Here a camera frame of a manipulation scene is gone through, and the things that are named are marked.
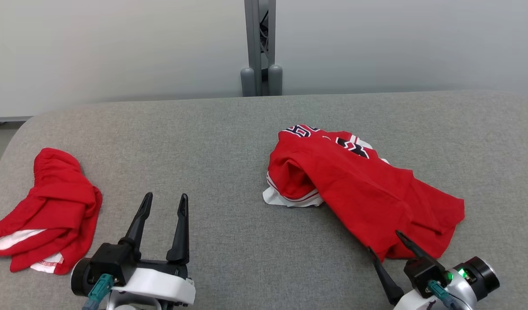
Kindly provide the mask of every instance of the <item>gray cylindrical foot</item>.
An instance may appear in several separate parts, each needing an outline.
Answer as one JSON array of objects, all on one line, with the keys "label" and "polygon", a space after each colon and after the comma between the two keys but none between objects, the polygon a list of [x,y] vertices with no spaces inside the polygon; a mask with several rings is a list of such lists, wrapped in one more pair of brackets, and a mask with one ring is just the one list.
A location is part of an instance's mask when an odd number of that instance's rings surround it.
[{"label": "gray cylindrical foot", "polygon": [[243,68],[241,70],[241,88],[243,97],[256,96],[256,80],[255,71],[251,68]]},{"label": "gray cylindrical foot", "polygon": [[268,68],[268,85],[270,96],[281,96],[283,94],[283,68],[280,65],[271,65]]}]

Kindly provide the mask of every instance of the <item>red cloth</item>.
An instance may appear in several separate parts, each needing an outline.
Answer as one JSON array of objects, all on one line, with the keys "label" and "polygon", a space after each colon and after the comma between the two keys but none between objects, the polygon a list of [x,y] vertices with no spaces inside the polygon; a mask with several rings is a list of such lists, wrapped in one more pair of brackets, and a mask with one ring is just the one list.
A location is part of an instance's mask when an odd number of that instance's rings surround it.
[{"label": "red cloth", "polygon": [[272,187],[290,201],[317,189],[344,226],[381,260],[413,256],[396,230],[440,257],[465,217],[462,199],[386,163],[349,132],[297,125],[280,131],[279,139],[268,167]]},{"label": "red cloth", "polygon": [[12,256],[10,271],[32,266],[68,273],[90,249],[101,200],[77,159],[42,149],[34,161],[34,187],[0,220],[0,255]]}]

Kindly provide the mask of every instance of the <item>gray table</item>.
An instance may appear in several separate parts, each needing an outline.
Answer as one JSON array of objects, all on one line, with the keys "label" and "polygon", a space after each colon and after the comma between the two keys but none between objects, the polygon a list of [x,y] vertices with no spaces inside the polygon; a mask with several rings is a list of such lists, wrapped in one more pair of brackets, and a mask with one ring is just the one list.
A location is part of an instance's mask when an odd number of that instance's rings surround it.
[{"label": "gray table", "polygon": [[[346,130],[396,167],[464,198],[466,218],[440,259],[477,255],[501,288],[479,309],[528,309],[528,102],[488,91],[117,102],[50,112],[18,131],[0,162],[0,219],[32,187],[43,147],[74,155],[103,193],[93,246],[116,242],[146,192],[141,245],[163,259],[189,194],[194,309],[389,309],[361,245],[327,206],[266,205],[277,132],[305,123]],[[385,267],[406,291],[404,261]],[[0,309],[79,309],[68,276],[10,273]]]}]

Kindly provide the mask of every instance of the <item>printed lettering on jersey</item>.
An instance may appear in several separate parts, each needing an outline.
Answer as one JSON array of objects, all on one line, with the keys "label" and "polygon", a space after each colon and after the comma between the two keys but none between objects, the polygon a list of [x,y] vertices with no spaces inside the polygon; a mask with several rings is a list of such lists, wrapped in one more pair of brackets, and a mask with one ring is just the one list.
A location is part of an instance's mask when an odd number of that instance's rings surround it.
[{"label": "printed lettering on jersey", "polygon": [[285,130],[282,130],[282,131],[290,132],[293,135],[297,135],[297,136],[299,136],[301,138],[304,138],[304,137],[311,136],[311,131],[317,132],[317,131],[320,131],[320,130],[318,128],[310,127],[310,126],[307,126],[307,125],[295,125],[295,126],[291,126],[288,129],[285,129]]},{"label": "printed lettering on jersey", "polygon": [[354,154],[360,155],[362,157],[369,158],[368,153],[366,152],[366,150],[361,145],[357,145],[356,143],[354,143],[352,141],[346,141],[345,139],[342,139],[342,138],[339,138],[339,137],[337,137],[335,142],[338,145],[341,145],[342,147],[344,147],[345,149],[348,149],[349,151],[351,151]]}]

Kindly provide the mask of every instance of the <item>white wall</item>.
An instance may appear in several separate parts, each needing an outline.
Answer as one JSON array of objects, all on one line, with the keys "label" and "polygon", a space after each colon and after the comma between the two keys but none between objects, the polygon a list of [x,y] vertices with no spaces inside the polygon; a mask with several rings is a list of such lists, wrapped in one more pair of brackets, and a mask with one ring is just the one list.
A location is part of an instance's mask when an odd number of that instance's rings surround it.
[{"label": "white wall", "polygon": [[240,0],[0,0],[0,118],[241,96]]},{"label": "white wall", "polygon": [[528,0],[277,0],[283,93],[528,96]]}]

